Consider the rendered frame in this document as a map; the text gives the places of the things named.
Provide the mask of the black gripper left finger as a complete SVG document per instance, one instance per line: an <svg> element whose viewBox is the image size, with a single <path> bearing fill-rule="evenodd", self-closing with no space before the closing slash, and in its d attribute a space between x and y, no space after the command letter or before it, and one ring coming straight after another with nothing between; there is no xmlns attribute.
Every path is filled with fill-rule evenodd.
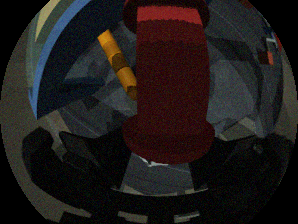
<svg viewBox="0 0 298 224"><path fill-rule="evenodd" d="M120 190L126 167L132 156L132 151L122 137L122 125L113 132L96 137L96 139L73 135L67 131L60 131L59 137L67 151L93 161L112 188Z"/></svg>

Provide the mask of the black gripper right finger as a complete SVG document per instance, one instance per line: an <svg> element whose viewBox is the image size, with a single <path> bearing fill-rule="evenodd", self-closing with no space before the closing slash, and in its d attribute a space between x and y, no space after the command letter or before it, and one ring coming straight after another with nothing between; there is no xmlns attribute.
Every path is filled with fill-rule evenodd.
<svg viewBox="0 0 298 224"><path fill-rule="evenodd" d="M241 137L237 140L223 141L214 136L212 147L209 152L205 153L200 159L189 163L190 173L192 173L192 183L194 192L208 188L209 181L222 171L227 161L235 155L235 153L245 151L257 144L257 135Z"/></svg>

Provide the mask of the orange block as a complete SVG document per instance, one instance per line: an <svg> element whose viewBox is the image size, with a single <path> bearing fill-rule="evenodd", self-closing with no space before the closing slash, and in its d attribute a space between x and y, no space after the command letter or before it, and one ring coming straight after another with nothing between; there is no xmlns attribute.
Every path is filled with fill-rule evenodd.
<svg viewBox="0 0 298 224"><path fill-rule="evenodd" d="M238 2L241 2L243 6L247 8L247 10L249 10L249 8L251 7L254 7L253 4L249 2L249 0L238 0Z"/></svg>
<svg viewBox="0 0 298 224"><path fill-rule="evenodd" d="M271 56L271 55L273 55L273 53L270 53L270 52L267 52L267 51L265 51L265 52L259 52L258 51L258 59L259 59L259 64L265 64L265 65L267 65L267 64L273 64L273 56Z"/></svg>

